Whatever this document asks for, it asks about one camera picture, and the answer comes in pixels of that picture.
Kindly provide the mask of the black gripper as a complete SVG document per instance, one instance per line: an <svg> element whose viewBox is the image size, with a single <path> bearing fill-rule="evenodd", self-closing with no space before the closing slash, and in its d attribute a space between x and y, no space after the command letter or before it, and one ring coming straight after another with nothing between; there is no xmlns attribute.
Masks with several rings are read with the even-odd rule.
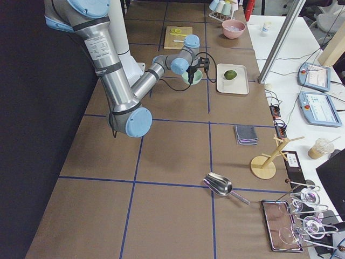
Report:
<svg viewBox="0 0 345 259"><path fill-rule="evenodd" d="M209 65L210 65L209 58L197 57L187 69L188 83L193 84L194 74L196 73L197 69L202 68L204 69L204 73L208 73Z"/></svg>

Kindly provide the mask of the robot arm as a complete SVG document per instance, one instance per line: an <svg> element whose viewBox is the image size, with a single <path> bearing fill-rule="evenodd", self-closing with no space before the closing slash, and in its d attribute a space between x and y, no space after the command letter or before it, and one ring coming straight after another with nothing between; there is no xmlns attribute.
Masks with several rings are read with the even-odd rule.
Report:
<svg viewBox="0 0 345 259"><path fill-rule="evenodd" d="M187 35L177 54L160 55L144 70L130 54L120 1L45 1L48 27L75 33L87 47L96 75L102 81L112 130L140 138L151 127L152 114L141 99L161 80L167 70L188 74L192 84L208 59L199 56L196 35Z"/></svg>

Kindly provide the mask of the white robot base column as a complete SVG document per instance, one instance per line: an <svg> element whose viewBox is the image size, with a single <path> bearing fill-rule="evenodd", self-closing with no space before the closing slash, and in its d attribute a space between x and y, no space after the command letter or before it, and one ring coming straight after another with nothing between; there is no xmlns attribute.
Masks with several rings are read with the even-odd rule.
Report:
<svg viewBox="0 0 345 259"><path fill-rule="evenodd" d="M111 20L109 26L111 39L122 62L129 84L133 86L143 75L146 65L145 63L138 63L130 52L122 7L119 0L110 0L108 16Z"/></svg>

